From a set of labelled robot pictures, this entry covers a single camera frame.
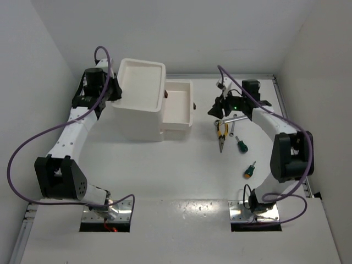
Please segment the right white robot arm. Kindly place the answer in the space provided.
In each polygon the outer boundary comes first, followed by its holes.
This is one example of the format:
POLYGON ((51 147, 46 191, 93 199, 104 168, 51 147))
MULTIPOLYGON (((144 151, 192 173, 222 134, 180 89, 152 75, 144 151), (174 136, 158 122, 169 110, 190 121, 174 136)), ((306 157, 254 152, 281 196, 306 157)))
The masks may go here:
POLYGON ((258 80, 244 80, 238 84, 240 96, 232 94, 234 84, 237 82, 230 78, 218 80, 221 95, 216 97, 208 115, 218 118, 218 126, 227 126, 222 120, 224 117, 232 111, 242 112, 271 139, 270 173, 261 185, 250 191, 247 202, 251 212, 263 212, 278 200, 292 195, 295 190, 287 192, 287 188, 292 184, 299 186, 314 172, 313 136, 276 114, 272 105, 261 99, 258 80))

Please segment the white drawer cabinet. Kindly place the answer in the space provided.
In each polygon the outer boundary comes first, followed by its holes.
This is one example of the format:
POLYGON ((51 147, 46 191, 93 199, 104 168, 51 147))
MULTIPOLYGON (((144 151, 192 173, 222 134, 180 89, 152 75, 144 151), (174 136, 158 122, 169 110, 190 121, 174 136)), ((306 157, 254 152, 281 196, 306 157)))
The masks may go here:
POLYGON ((123 93, 112 107, 119 132, 128 140, 163 141, 166 66, 124 58, 117 79, 123 93))

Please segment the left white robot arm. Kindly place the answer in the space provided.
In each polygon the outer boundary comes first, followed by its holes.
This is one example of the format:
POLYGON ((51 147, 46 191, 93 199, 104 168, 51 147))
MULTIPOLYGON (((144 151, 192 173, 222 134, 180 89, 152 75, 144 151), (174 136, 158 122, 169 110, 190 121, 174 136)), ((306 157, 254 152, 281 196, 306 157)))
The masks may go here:
POLYGON ((85 69, 72 99, 67 125, 45 157, 34 168, 43 197, 80 202, 105 210, 109 191, 89 184, 78 165, 89 131, 99 120, 108 101, 122 97, 116 74, 107 67, 85 69))

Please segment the all green screwdriver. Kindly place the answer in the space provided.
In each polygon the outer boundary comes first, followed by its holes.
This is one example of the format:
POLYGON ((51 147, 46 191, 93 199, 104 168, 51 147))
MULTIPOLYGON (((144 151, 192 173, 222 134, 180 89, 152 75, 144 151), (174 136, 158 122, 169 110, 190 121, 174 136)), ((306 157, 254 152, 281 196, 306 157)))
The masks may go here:
POLYGON ((243 140, 240 140, 237 136, 235 137, 236 141, 237 141, 237 146, 238 149, 241 153, 247 153, 248 152, 248 147, 247 145, 243 142, 243 140))

